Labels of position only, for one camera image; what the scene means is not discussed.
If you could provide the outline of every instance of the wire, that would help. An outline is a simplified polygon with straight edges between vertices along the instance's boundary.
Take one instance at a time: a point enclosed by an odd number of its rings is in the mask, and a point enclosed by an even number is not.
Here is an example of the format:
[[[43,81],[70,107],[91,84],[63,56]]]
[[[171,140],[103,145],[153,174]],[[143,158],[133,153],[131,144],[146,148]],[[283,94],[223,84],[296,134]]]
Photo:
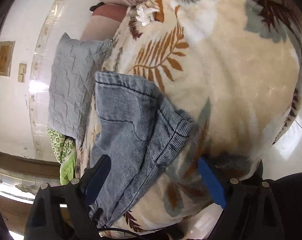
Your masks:
[[[121,228],[97,228],[97,231],[98,232],[103,232],[103,231],[118,231],[118,232],[124,232],[124,233],[127,233],[127,234],[130,234],[132,236],[136,236],[137,238],[139,239],[142,239],[142,240],[147,240],[146,238],[144,238],[143,236],[140,236],[136,233],[133,233],[129,230],[125,230],[125,229],[121,229]]]

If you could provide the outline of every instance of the beige blanket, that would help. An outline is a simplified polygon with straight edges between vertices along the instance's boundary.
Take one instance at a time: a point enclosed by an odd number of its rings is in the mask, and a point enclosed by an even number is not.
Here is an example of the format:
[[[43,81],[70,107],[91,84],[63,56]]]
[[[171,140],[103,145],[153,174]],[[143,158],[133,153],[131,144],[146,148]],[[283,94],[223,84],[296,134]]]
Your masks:
[[[225,176],[245,179],[290,126],[302,102],[302,18],[269,0],[150,0],[142,5],[158,10],[155,20],[143,27],[137,8],[129,8],[103,69],[154,81],[197,123],[179,156],[112,225],[145,234],[211,203],[197,172],[201,155]],[[94,110],[93,100],[78,175],[100,132]],[[104,236],[125,235],[107,231]]]

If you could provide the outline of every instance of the white wall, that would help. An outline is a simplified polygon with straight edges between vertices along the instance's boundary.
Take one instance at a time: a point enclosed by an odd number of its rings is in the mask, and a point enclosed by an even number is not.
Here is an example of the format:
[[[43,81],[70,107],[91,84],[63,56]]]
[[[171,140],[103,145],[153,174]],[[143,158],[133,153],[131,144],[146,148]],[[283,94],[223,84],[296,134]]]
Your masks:
[[[15,0],[3,25],[0,41],[15,41],[10,77],[0,76],[0,151],[35,158],[30,118],[29,79],[33,52],[55,0]],[[17,81],[19,63],[27,64],[25,82]],[[53,154],[43,160],[56,161]]]

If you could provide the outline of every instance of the screw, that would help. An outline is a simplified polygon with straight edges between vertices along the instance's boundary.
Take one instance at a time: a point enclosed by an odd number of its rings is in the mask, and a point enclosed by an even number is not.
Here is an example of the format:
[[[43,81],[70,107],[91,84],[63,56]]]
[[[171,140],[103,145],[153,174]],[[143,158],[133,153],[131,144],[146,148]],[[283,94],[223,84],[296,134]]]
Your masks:
[[[42,184],[40,187],[41,187],[41,189],[46,189],[46,188],[48,187],[48,184],[47,184],[47,183],[44,183],[44,184]]]
[[[238,179],[235,179],[235,178],[232,178],[232,179],[230,179],[230,182],[232,183],[232,184],[238,184]]]
[[[270,185],[269,185],[266,181],[263,181],[263,182],[262,182],[262,186],[263,186],[263,187],[269,187]]]
[[[78,184],[80,180],[78,178],[72,179],[71,184],[75,185]]]

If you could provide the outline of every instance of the green patterned fabric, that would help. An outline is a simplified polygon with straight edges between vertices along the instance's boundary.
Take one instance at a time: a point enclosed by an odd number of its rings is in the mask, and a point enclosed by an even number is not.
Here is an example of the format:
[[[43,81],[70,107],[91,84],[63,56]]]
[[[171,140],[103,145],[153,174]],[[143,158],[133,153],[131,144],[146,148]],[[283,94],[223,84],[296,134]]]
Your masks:
[[[60,166],[60,183],[68,184],[74,178],[76,149],[75,142],[63,134],[48,128],[52,150],[61,164]]]

